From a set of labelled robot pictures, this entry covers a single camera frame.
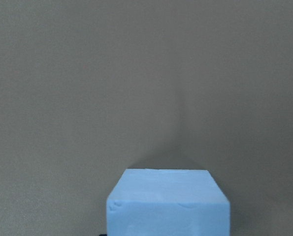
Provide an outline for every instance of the blue block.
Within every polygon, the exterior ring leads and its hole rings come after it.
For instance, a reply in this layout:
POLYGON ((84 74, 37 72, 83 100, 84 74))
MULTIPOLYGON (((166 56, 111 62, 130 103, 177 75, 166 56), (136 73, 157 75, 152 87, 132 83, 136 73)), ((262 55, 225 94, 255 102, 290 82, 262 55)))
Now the blue block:
POLYGON ((107 199, 107 234, 229 236, 229 208, 206 170, 127 169, 107 199))

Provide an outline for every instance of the foam block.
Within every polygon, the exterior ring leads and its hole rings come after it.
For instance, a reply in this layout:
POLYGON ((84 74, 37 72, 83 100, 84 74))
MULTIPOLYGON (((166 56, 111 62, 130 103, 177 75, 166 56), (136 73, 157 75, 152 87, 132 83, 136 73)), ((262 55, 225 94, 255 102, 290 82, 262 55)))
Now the foam block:
POLYGON ((108 236, 229 236, 229 201, 206 170, 127 169, 108 196, 108 236))

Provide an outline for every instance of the block's top face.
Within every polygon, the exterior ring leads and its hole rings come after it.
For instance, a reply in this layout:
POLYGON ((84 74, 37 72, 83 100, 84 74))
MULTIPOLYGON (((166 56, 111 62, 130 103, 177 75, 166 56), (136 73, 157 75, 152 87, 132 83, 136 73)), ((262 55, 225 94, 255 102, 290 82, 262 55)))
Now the block's top face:
POLYGON ((126 169, 108 200, 152 203, 229 203, 206 170, 126 169))

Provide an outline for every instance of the gray surface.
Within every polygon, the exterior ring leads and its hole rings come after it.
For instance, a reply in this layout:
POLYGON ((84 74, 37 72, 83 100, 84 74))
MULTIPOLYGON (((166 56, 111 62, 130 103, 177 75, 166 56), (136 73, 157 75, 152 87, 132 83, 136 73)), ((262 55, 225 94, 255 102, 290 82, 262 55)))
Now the gray surface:
POLYGON ((0 236, 104 233, 129 166, 293 235, 293 1, 0 1, 0 236))

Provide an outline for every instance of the light blue cube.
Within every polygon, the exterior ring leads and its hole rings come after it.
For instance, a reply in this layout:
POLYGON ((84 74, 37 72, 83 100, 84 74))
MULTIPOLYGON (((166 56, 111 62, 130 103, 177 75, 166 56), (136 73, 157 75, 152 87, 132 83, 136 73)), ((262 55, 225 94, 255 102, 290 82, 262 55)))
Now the light blue cube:
POLYGON ((127 169, 106 209, 108 236, 229 236, 229 201, 206 170, 127 169))

